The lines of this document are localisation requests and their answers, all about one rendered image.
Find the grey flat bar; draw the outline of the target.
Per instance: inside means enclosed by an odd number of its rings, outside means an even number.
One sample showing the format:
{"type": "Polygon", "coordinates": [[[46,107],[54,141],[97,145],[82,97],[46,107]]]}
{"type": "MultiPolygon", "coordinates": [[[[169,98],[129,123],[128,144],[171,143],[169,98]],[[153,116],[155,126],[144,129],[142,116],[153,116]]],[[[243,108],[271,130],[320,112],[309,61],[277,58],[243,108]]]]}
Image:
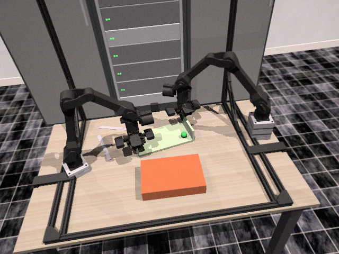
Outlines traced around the grey flat bar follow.
{"type": "Polygon", "coordinates": [[[109,152],[108,152],[108,150],[107,150],[107,148],[106,148],[106,146],[105,146],[105,144],[104,144],[104,142],[103,142],[103,140],[102,140],[101,135],[98,135],[97,138],[98,138],[98,140],[99,140],[99,142],[100,142],[100,144],[101,144],[101,146],[102,146],[102,149],[103,149],[103,151],[104,151],[104,153],[105,153],[107,159],[108,159],[108,160],[111,160],[112,158],[111,158],[111,156],[110,156],[110,154],[109,154],[109,152]]]}

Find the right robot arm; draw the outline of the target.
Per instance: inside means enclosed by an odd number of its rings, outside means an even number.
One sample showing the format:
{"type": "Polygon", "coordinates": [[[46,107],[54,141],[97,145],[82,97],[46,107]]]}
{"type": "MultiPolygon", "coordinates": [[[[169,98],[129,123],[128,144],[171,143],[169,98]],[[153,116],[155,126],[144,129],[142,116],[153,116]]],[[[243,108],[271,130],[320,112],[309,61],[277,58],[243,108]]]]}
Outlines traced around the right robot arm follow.
{"type": "MultiPolygon", "coordinates": [[[[76,136],[75,131],[75,108],[90,101],[116,111],[122,116],[120,122],[121,124],[125,123],[128,131],[138,129],[137,121],[141,126],[154,124],[151,110],[140,113],[132,102],[119,101],[90,87],[62,91],[60,93],[60,107],[65,116],[68,138],[64,147],[63,162],[67,164],[70,171],[83,166],[83,160],[79,154],[81,152],[81,140],[80,137],[76,136]],[[79,97],[76,98],[76,96],[79,97]]],[[[128,141],[131,143],[132,149],[141,148],[146,143],[145,137],[140,136],[139,132],[128,134],[128,141]]]]}

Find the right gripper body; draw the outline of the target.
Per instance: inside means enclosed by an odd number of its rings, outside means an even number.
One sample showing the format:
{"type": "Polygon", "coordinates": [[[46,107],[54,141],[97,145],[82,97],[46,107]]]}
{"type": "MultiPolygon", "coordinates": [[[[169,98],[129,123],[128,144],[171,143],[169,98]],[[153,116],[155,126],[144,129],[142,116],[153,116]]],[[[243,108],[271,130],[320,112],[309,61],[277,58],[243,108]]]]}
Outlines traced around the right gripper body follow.
{"type": "MultiPolygon", "coordinates": [[[[136,134],[136,132],[138,132],[138,131],[139,131],[139,128],[136,129],[136,130],[134,130],[134,131],[128,131],[128,130],[127,130],[127,134],[136,134]]],[[[155,138],[155,137],[154,137],[154,133],[153,133],[153,131],[152,131],[151,128],[145,129],[145,130],[144,130],[144,133],[141,133],[141,132],[140,132],[139,134],[140,134],[140,136],[142,136],[142,137],[146,137],[147,140],[152,140],[152,139],[155,138]]],[[[123,147],[125,146],[125,145],[124,145],[124,142],[126,142],[127,145],[131,145],[131,143],[128,141],[128,137],[126,137],[126,138],[123,139],[122,136],[120,136],[120,137],[114,138],[114,140],[115,140],[115,144],[116,144],[117,149],[123,148],[123,147]]]]}

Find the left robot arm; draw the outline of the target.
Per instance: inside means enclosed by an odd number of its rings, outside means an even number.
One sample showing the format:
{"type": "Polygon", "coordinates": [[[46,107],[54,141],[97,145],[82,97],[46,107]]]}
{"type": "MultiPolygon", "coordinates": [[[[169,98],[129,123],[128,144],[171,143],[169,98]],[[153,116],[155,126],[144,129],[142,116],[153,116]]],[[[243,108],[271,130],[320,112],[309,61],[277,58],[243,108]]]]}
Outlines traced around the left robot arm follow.
{"type": "MultiPolygon", "coordinates": [[[[225,68],[228,72],[234,74],[249,92],[249,101],[254,105],[254,107],[256,106],[254,112],[256,121],[270,121],[269,116],[271,112],[271,100],[267,97],[267,94],[263,90],[256,87],[246,72],[244,72],[239,64],[236,54],[233,51],[208,53],[191,69],[179,74],[174,85],[163,84],[162,95],[174,97],[174,95],[177,94],[178,99],[187,99],[188,92],[191,92],[192,89],[192,87],[190,87],[188,84],[196,75],[202,72],[209,65],[225,68]]],[[[180,110],[182,110],[184,116],[188,116],[195,112],[196,106],[190,104],[190,101],[187,101],[187,103],[182,102],[180,104],[180,110]]]]}

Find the orange rectangular block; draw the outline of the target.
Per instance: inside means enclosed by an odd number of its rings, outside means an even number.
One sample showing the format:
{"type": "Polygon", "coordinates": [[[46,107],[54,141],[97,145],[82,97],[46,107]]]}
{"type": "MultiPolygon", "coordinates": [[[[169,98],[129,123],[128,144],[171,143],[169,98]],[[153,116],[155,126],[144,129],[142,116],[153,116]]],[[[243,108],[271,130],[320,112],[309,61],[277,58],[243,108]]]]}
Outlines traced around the orange rectangular block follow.
{"type": "Polygon", "coordinates": [[[206,193],[198,154],[140,162],[143,201],[206,193]]]}

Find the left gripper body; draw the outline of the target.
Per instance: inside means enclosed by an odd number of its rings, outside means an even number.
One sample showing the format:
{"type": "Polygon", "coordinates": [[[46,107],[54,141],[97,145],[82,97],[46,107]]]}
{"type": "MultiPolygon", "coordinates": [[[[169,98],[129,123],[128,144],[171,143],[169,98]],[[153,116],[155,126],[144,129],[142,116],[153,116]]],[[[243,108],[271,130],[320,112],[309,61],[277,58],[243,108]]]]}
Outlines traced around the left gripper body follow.
{"type": "MultiPolygon", "coordinates": [[[[167,115],[168,116],[174,116],[175,115],[175,111],[177,112],[177,114],[182,113],[181,110],[180,110],[180,104],[182,102],[183,103],[187,103],[187,101],[189,101],[188,98],[185,99],[185,100],[180,100],[180,99],[177,98],[177,107],[173,108],[173,106],[168,106],[168,107],[165,108],[165,111],[166,111],[167,115]]],[[[190,104],[195,105],[196,106],[196,110],[200,109],[200,107],[201,107],[200,103],[196,99],[190,101],[190,104]]]]}

